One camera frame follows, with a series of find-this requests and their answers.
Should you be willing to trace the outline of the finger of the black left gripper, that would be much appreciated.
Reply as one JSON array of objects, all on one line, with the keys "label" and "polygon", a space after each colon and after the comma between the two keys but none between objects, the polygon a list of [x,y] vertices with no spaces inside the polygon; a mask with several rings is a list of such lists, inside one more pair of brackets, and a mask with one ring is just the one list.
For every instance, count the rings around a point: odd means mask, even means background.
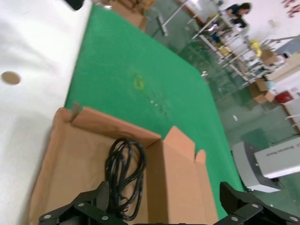
[{"label": "finger of the black left gripper", "polygon": [[77,11],[83,7],[84,0],[64,0],[73,10]]}]

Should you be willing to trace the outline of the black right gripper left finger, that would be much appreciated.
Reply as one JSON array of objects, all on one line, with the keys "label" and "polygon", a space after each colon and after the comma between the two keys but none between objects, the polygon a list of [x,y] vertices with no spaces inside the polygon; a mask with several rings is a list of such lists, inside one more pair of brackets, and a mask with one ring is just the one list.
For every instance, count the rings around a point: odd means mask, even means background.
[{"label": "black right gripper left finger", "polygon": [[109,184],[103,181],[80,193],[71,203],[40,216],[40,225],[121,225],[122,220],[106,213]]}]

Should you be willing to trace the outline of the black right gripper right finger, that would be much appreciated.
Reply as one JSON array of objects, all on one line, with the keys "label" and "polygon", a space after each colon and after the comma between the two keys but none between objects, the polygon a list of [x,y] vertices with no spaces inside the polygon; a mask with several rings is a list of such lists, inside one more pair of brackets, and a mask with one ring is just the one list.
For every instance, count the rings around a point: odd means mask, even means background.
[{"label": "black right gripper right finger", "polygon": [[220,183],[220,202],[227,216],[219,225],[298,225],[300,218],[268,206],[255,195]]}]

